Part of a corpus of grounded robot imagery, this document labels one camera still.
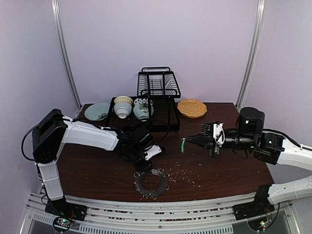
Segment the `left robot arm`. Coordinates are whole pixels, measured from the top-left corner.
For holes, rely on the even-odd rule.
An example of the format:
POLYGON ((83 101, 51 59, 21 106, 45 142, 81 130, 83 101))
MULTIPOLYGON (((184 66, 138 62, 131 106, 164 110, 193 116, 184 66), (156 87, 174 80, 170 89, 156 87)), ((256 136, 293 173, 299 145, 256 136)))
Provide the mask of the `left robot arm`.
POLYGON ((133 163, 138 173, 149 171, 151 158, 161 152, 153 144, 154 137, 144 127, 132 132, 107 127, 96 127, 90 123, 64 116, 59 109, 53 109, 32 130, 33 157, 39 168, 51 208, 59 216, 70 212, 70 205, 64 198, 57 159, 65 144, 79 144, 117 151, 118 155, 133 163))

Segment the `metal keyring disc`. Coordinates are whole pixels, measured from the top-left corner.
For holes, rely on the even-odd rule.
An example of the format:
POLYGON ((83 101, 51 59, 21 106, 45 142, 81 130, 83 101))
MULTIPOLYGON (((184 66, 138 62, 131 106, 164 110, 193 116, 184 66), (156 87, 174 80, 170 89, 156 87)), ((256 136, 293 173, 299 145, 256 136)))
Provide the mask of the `metal keyring disc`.
POLYGON ((155 200, 169 190, 169 183, 162 169, 140 173, 136 176, 134 184, 143 199, 155 200))

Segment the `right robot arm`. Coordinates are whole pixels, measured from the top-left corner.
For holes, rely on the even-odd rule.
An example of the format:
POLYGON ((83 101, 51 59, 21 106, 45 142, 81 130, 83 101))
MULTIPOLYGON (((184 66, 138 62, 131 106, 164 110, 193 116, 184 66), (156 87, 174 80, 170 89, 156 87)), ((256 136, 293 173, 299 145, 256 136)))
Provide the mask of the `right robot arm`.
MULTIPOLYGON (((244 107, 236 120, 236 127, 225 129, 223 123, 205 123, 201 132, 183 138, 190 143, 209 151, 210 157, 216 157, 220 150, 244 151, 259 161, 271 165, 290 165, 306 170, 312 169, 312 148, 299 144, 287 134, 264 128, 264 112, 244 107)), ((250 211, 254 215, 262 214, 270 205, 299 199, 312 195, 310 176, 283 184, 260 186, 256 192, 250 211)))

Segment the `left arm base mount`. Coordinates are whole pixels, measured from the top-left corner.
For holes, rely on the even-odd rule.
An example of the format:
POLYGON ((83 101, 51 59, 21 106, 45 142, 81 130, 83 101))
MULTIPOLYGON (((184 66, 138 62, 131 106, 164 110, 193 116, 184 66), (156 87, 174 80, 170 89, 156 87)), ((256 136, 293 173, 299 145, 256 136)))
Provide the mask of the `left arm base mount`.
POLYGON ((45 212, 70 220, 84 221, 87 207, 66 201, 48 201, 48 204, 45 206, 45 212))

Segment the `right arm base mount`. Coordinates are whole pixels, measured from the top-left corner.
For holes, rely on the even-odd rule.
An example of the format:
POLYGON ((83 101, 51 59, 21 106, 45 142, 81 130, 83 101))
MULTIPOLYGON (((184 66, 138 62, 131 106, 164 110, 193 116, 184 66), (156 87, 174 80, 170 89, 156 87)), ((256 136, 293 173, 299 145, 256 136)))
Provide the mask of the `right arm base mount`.
POLYGON ((274 205, 269 201, 252 201, 233 206, 233 211, 236 220, 248 219, 260 215, 265 215, 267 212, 273 212, 274 205))

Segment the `black wire dish rack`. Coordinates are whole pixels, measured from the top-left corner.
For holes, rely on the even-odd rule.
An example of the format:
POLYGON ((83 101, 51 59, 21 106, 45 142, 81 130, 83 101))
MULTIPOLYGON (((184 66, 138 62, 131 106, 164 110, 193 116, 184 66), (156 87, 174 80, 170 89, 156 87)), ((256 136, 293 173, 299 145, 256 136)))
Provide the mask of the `black wire dish rack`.
POLYGON ((180 97, 180 88, 170 67, 143 67, 138 73, 136 96, 131 99, 147 101, 141 105, 147 117, 139 120, 132 112, 125 119, 119 118, 114 112, 114 97, 105 125, 132 131, 142 124, 150 132, 177 133, 180 129, 180 119, 176 99, 180 97))

